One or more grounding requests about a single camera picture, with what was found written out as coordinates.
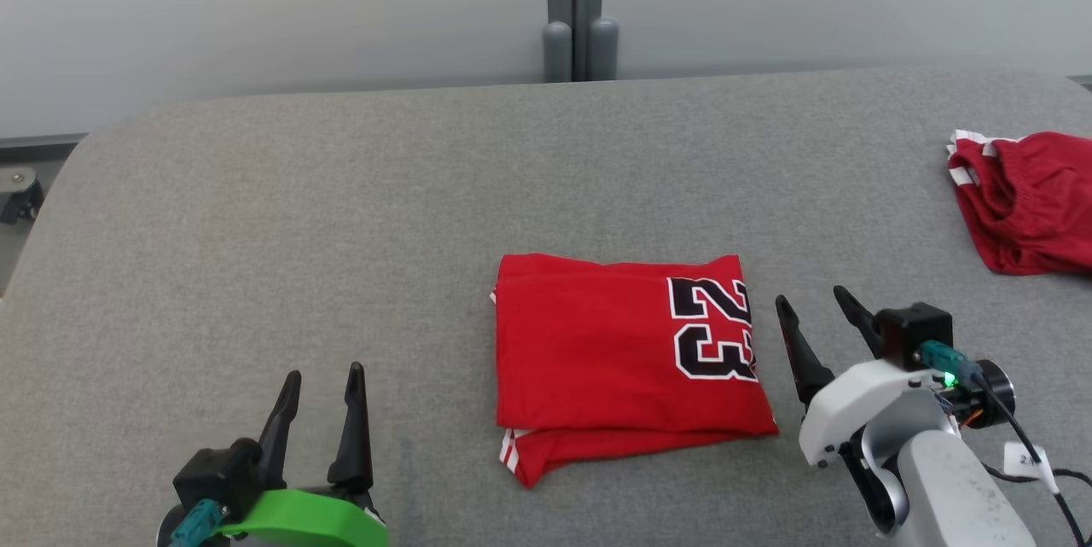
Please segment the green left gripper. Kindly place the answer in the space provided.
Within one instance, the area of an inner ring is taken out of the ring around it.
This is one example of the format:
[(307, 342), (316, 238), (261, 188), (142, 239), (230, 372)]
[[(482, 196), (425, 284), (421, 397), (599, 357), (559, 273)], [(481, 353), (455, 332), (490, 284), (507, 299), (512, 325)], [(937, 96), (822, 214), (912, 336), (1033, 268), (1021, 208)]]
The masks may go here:
[(285, 489), (283, 469), (288, 453), (290, 423), (297, 416), (302, 374), (293, 370), (278, 392), (273, 411), (258, 439), (262, 455), (258, 477), (264, 489), (241, 522), (223, 523), (218, 534), (242, 535), (280, 546), (385, 546), (389, 531), (372, 507), (372, 453), (365, 368), (351, 364), (344, 402), (345, 421), (339, 454), (328, 466), (328, 483), (344, 492)]

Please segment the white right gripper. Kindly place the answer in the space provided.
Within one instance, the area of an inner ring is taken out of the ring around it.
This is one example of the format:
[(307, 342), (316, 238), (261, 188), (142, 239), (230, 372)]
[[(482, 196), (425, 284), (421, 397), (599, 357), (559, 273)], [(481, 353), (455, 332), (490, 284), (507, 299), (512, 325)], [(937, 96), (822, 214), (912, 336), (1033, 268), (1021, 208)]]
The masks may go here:
[[(832, 292), (871, 356), (885, 357), (885, 337), (876, 317), (846, 287), (835, 285)], [(916, 435), (940, 429), (940, 404), (931, 390), (931, 371), (906, 372), (875, 360), (854, 365), (835, 377), (815, 355), (784, 295), (778, 295), (775, 308), (797, 397), (808, 408), (799, 430), (808, 465), (834, 460), (839, 445), (859, 435), (863, 466), (877, 469)]]

